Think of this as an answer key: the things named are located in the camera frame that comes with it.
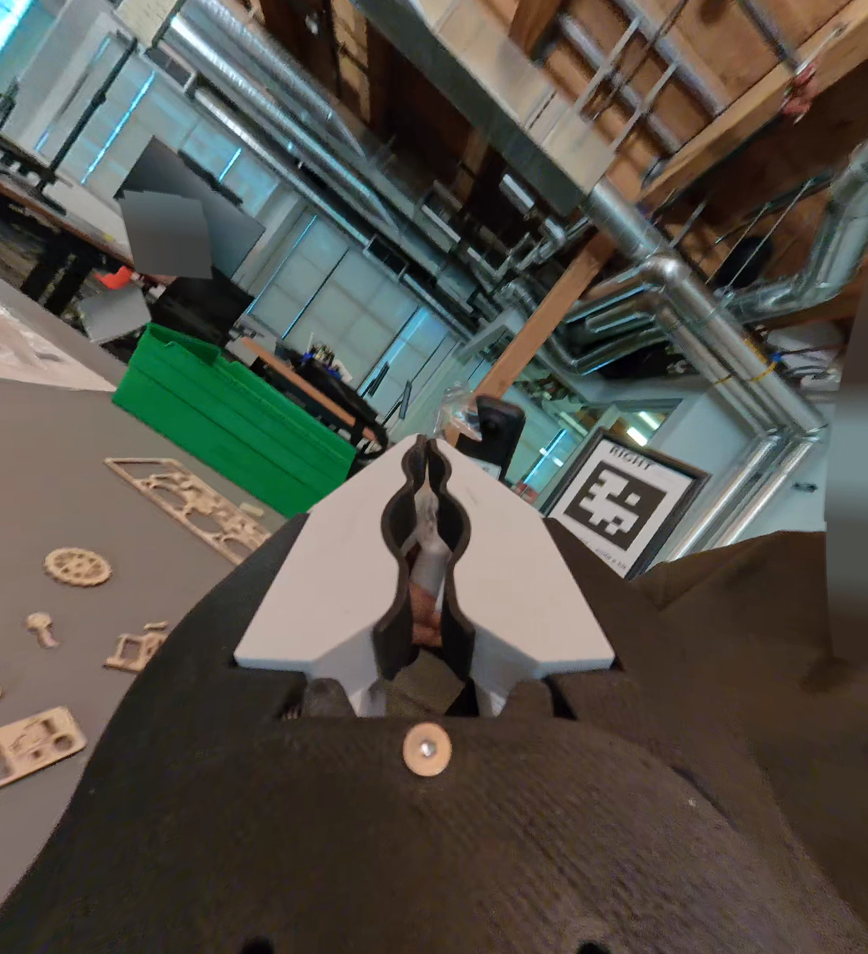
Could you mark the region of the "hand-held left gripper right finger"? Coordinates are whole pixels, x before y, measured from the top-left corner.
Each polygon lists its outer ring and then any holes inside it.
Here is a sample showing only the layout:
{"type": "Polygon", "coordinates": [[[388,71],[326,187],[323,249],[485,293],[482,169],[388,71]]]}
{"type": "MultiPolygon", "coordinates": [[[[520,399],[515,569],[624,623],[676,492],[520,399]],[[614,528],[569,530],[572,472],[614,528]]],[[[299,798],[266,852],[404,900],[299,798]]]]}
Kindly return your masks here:
{"type": "Polygon", "coordinates": [[[615,651],[540,514],[439,439],[428,475],[450,550],[442,650],[479,710],[500,712],[521,683],[611,668],[615,651]]]}

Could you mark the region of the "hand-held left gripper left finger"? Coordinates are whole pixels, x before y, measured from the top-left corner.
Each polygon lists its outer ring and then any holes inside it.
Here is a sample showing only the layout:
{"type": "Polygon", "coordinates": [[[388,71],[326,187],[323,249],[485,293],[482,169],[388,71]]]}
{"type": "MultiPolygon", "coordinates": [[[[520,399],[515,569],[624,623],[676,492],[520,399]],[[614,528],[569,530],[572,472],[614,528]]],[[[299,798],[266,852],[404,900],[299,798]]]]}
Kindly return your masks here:
{"type": "Polygon", "coordinates": [[[413,624],[403,539],[416,522],[427,438],[411,435],[305,514],[269,590],[235,649],[246,670],[335,680],[357,715],[384,711],[380,680],[407,665],[413,624]]]}

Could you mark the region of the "small clear plastic bag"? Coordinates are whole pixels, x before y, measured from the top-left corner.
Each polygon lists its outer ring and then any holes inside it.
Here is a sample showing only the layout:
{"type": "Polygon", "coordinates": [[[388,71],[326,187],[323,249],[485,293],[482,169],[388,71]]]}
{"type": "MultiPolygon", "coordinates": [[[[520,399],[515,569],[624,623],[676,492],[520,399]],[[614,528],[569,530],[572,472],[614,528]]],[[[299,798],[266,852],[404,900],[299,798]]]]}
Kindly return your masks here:
{"type": "Polygon", "coordinates": [[[440,399],[436,432],[446,437],[453,431],[475,442],[482,439],[475,396],[462,382],[446,388],[440,399]]]}

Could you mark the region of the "wooden wheel piece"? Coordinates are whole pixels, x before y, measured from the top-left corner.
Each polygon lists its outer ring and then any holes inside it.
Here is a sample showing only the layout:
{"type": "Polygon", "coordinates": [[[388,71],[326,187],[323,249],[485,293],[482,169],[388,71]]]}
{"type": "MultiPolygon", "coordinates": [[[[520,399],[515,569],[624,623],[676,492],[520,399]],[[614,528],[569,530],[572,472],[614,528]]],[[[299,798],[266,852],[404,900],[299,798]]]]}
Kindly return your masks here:
{"type": "Polygon", "coordinates": [[[60,547],[44,559],[46,574],[56,582],[80,589],[104,585],[113,574],[109,561],[92,550],[81,547],[60,547]]]}

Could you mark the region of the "grey desk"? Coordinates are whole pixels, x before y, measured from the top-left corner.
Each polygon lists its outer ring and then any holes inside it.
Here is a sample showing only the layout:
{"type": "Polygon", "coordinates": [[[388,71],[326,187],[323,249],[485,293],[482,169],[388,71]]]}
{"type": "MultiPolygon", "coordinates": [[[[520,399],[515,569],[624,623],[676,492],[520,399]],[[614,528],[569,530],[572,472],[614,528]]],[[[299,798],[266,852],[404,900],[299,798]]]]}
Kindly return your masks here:
{"type": "Polygon", "coordinates": [[[78,755],[0,790],[0,902],[52,833],[131,685],[131,674],[103,667],[118,636],[178,622],[232,570],[114,475],[108,457],[176,458],[246,499],[104,392],[0,379],[0,726],[66,706],[87,738],[78,755]],[[103,555],[111,579],[80,589],[50,578],[44,559],[66,546],[103,555]],[[26,630],[36,612],[51,617],[58,648],[26,630]]]}

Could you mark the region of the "person's right hand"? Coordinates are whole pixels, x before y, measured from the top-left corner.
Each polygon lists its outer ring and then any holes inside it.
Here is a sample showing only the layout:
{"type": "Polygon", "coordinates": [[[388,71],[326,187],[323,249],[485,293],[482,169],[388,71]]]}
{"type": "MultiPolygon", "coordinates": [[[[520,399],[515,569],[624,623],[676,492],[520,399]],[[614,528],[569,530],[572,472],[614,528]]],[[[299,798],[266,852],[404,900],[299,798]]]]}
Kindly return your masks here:
{"type": "Polygon", "coordinates": [[[413,583],[409,589],[413,617],[413,642],[428,648],[442,646],[437,597],[413,583]]]}

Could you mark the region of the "wooden grid piece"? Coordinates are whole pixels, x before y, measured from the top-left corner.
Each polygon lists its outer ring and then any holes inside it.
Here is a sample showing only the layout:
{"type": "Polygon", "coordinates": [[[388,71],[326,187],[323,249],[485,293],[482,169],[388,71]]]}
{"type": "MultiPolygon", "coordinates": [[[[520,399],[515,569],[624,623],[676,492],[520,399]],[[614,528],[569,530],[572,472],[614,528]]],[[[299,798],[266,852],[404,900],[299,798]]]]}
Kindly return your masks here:
{"type": "Polygon", "coordinates": [[[169,623],[147,623],[139,634],[122,634],[103,663],[108,670],[140,674],[165,643],[169,623]]]}

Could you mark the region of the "green plastic bin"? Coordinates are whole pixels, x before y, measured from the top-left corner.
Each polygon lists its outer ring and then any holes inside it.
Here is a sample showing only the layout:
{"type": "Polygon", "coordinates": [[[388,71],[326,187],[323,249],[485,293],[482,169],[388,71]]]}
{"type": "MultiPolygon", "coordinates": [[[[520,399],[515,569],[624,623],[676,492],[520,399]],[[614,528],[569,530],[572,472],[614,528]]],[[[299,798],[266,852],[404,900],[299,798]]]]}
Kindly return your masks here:
{"type": "Polygon", "coordinates": [[[151,322],[113,403],[285,518],[349,477],[356,447],[214,344],[151,322]]]}

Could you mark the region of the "wooden plate piece with holes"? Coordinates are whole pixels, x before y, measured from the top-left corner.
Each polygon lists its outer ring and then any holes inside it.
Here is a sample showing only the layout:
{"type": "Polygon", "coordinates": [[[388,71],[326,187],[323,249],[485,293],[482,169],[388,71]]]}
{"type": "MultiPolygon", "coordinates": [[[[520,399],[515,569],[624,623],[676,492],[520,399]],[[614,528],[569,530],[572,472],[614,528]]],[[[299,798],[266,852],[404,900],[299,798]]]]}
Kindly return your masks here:
{"type": "Polygon", "coordinates": [[[87,738],[68,707],[60,706],[0,726],[0,790],[22,781],[87,746],[87,738]]]}

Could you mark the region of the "wooden puzzle frame sheet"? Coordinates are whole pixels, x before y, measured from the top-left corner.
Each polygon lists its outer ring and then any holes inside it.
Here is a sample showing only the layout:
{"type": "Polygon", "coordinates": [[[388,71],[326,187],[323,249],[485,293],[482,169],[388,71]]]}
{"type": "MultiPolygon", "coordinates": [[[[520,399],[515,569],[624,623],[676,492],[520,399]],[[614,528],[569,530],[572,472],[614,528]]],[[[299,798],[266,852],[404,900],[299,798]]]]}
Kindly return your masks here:
{"type": "Polygon", "coordinates": [[[270,537],[256,519],[175,459],[105,458],[104,465],[183,529],[237,566],[270,537]]]}

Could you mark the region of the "wooden post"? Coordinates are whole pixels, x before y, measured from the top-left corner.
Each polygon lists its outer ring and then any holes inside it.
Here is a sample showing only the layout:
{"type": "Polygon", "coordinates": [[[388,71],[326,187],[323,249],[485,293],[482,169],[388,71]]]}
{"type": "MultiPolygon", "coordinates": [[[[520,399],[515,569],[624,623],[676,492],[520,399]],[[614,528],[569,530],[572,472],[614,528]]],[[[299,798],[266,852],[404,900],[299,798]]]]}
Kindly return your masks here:
{"type": "Polygon", "coordinates": [[[615,248],[613,239],[603,232],[597,232],[583,246],[476,387],[469,401],[472,409],[475,409],[476,399],[480,397],[503,398],[566,316],[570,307],[576,304],[584,290],[601,272],[615,248]]]}

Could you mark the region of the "silver ventilation duct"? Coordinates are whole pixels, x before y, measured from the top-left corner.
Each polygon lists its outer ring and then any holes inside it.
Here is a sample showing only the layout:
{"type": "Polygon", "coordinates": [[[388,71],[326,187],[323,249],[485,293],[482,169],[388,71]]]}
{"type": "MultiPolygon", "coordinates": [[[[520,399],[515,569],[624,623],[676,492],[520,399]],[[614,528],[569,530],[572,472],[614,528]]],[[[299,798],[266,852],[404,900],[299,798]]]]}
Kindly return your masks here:
{"type": "Polygon", "coordinates": [[[746,325],[806,311],[850,284],[868,249],[868,139],[833,177],[809,257],[791,279],[714,292],[608,179],[613,149],[483,2],[356,2],[488,143],[560,214],[576,212],[632,262],[595,286],[576,316],[626,309],[666,337],[757,438],[738,470],[687,517],[670,559],[735,541],[821,441],[826,423],[768,364],[746,325]]]}

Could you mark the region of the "black wall screen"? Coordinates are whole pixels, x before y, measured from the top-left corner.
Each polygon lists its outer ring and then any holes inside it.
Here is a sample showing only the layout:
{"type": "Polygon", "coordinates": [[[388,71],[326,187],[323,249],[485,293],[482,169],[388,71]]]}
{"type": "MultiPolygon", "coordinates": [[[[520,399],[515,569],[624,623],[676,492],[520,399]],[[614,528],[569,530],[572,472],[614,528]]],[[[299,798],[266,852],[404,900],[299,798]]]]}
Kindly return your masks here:
{"type": "Polygon", "coordinates": [[[152,137],[117,187],[117,200],[139,271],[231,279],[264,226],[184,153],[152,137]]]}

